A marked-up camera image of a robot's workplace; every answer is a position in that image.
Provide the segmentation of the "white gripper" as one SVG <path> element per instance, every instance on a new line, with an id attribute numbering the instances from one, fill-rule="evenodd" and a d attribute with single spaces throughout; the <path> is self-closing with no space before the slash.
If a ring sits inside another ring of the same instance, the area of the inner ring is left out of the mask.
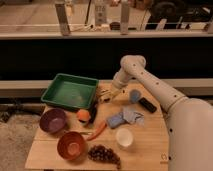
<path id="1" fill-rule="evenodd" d="M 126 77 L 115 75 L 110 88 L 111 93 L 119 94 L 127 86 L 127 83 L 128 79 Z"/>

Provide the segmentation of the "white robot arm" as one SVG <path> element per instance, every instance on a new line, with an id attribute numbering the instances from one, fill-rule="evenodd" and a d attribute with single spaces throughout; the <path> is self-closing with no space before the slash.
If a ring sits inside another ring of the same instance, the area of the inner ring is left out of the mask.
<path id="1" fill-rule="evenodd" d="M 213 106 L 189 98 L 145 69 L 141 55 L 121 58 L 112 81 L 114 96 L 135 78 L 169 115 L 168 171 L 213 171 Z"/>

